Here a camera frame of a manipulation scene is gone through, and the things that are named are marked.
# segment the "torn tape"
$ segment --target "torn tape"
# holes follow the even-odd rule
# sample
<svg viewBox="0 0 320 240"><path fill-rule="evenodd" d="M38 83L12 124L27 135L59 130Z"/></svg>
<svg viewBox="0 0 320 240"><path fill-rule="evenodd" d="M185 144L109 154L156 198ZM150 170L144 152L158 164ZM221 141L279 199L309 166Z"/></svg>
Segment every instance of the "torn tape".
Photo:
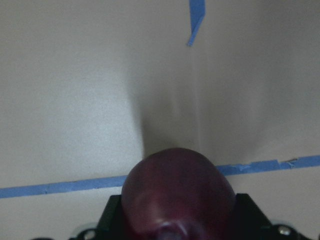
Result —
<svg viewBox="0 0 320 240"><path fill-rule="evenodd" d="M268 160L252 162L250 164L220 165L217 166L217 168L223 175L229 176L319 166L320 155L299 157L297 159L283 162ZM127 176L115 176L72 182L0 188L0 199L121 187L124 184L126 177Z"/></svg>
<svg viewBox="0 0 320 240"><path fill-rule="evenodd" d="M191 20L191 37L188 46L194 44L200 25L206 15L206 3L205 0L189 0L190 6L190 20Z"/></svg>

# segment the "vertical blue tape strip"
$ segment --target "vertical blue tape strip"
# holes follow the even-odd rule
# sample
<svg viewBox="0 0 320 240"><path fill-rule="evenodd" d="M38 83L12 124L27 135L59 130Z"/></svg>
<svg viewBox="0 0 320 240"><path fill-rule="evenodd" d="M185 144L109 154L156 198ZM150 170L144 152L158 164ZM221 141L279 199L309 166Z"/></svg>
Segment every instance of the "vertical blue tape strip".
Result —
<svg viewBox="0 0 320 240"><path fill-rule="evenodd" d="M194 44L200 25L206 15L206 3L205 0L189 0L190 6L190 20L191 20L191 37L188 46Z"/></svg>
<svg viewBox="0 0 320 240"><path fill-rule="evenodd" d="M320 167L320 155L299 157L290 161L277 160L252 162L250 164L220 165L218 170L225 176L253 174L277 170ZM127 176L104 177L72 182L58 182L32 186L0 188L0 199L68 193L73 191L121 187Z"/></svg>

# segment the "blue tape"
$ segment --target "blue tape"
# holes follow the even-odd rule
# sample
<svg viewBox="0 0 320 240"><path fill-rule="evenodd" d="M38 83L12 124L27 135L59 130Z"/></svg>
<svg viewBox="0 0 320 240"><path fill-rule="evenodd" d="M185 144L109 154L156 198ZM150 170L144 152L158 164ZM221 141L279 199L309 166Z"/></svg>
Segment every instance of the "blue tape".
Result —
<svg viewBox="0 0 320 240"><path fill-rule="evenodd" d="M223 175L229 176L319 166L320 155L299 157L297 159L284 162L269 160L252 162L250 164L220 165L217 166L217 168ZM121 187L124 184L126 177L127 176L115 176L72 182L0 188L0 199Z"/></svg>
<svg viewBox="0 0 320 240"><path fill-rule="evenodd" d="M191 37L188 46L194 44L200 25L206 15L206 3L205 0L189 0L190 6L190 20L191 20Z"/></svg>

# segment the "dark red round object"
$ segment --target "dark red round object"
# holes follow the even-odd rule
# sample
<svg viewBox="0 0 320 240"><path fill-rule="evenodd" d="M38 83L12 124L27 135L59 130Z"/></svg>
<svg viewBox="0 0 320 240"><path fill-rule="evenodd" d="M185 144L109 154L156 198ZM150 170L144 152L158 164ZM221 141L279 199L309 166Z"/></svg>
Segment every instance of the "dark red round object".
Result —
<svg viewBox="0 0 320 240"><path fill-rule="evenodd" d="M235 204L226 178L203 155L171 148L148 156L122 188L134 239L223 240Z"/></svg>

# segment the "silver bolt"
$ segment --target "silver bolt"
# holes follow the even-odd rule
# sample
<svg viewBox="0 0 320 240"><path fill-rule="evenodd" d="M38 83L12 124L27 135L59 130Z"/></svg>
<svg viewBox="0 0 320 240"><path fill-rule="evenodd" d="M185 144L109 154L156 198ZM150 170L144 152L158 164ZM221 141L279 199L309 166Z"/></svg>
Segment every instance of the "silver bolt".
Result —
<svg viewBox="0 0 320 240"><path fill-rule="evenodd" d="M96 237L96 232L94 230L89 230L87 231L84 236L83 239L84 240L93 240Z"/></svg>
<svg viewBox="0 0 320 240"><path fill-rule="evenodd" d="M287 226L279 226L278 231L281 235L289 236L291 234L291 229Z"/></svg>

